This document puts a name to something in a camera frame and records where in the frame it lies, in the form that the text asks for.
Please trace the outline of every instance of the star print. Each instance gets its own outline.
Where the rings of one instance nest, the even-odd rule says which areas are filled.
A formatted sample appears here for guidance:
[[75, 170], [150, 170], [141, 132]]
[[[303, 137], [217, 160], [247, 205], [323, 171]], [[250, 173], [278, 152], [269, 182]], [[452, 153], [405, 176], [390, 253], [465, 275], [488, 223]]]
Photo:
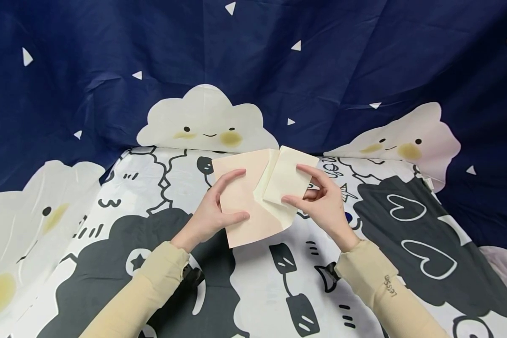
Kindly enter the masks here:
[[352, 198], [358, 200], [357, 196], [353, 195], [352, 193], [347, 192], [347, 184], [340, 186], [340, 191], [342, 192], [342, 200], [344, 202], [347, 202], [347, 197], [352, 197]]
[[139, 254], [139, 256], [137, 256], [136, 259], [131, 260], [130, 263], [133, 264], [133, 271], [139, 269], [143, 265], [144, 262], [145, 262], [145, 259], [140, 254]]

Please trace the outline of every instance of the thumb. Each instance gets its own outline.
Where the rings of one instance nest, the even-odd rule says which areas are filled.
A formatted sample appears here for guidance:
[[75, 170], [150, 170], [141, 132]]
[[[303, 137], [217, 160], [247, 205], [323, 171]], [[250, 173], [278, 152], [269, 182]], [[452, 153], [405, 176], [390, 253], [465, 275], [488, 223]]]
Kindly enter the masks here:
[[296, 197], [296, 196], [284, 196], [284, 197], [282, 197], [282, 202], [290, 204], [290, 205], [296, 207], [297, 209], [300, 209], [300, 210], [308, 213], [308, 211], [307, 211], [307, 209], [308, 209], [308, 202], [306, 202], [306, 200], [303, 200], [303, 199], [301, 199], [299, 197]]
[[250, 214], [246, 211], [240, 211], [234, 214], [223, 214], [222, 225], [224, 227], [229, 227], [229, 225], [237, 224], [242, 221], [246, 221], [250, 218]]

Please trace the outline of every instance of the folded paper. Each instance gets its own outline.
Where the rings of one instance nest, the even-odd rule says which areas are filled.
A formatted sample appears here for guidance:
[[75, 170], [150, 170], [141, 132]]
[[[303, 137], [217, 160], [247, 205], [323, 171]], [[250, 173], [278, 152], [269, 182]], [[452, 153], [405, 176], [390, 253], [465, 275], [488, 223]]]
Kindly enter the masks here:
[[222, 192], [220, 204], [226, 214], [250, 213], [250, 219], [226, 228], [229, 247], [253, 243], [289, 228], [296, 207], [281, 202], [282, 196], [302, 197], [311, 176], [296, 170], [297, 164], [315, 167], [317, 157], [283, 146], [237, 154], [212, 161], [216, 179], [226, 172], [246, 168]]

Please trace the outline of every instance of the wrist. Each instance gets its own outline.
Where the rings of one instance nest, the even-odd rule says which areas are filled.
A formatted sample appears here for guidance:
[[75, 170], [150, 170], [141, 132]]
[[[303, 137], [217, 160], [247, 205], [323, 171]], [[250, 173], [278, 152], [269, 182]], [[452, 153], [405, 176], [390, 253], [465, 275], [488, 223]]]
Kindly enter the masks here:
[[183, 249], [187, 253], [192, 252], [199, 243], [200, 241], [197, 240], [197, 236], [194, 236], [186, 227], [183, 227], [182, 230], [171, 239], [171, 244], [175, 248]]
[[361, 241], [347, 222], [327, 233], [343, 253], [351, 251]]

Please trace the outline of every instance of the pink paper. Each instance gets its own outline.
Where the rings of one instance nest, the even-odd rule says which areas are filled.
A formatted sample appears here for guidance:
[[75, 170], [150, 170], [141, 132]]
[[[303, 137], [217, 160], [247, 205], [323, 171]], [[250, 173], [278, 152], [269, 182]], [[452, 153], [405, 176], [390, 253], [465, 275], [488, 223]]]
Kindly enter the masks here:
[[238, 211], [250, 213], [249, 220], [225, 229], [230, 248], [259, 241], [283, 230], [281, 222], [257, 203], [253, 195], [269, 158], [270, 149], [265, 149], [212, 161], [216, 179], [226, 172], [246, 168], [246, 175], [231, 182], [220, 197], [224, 213], [232, 214]]

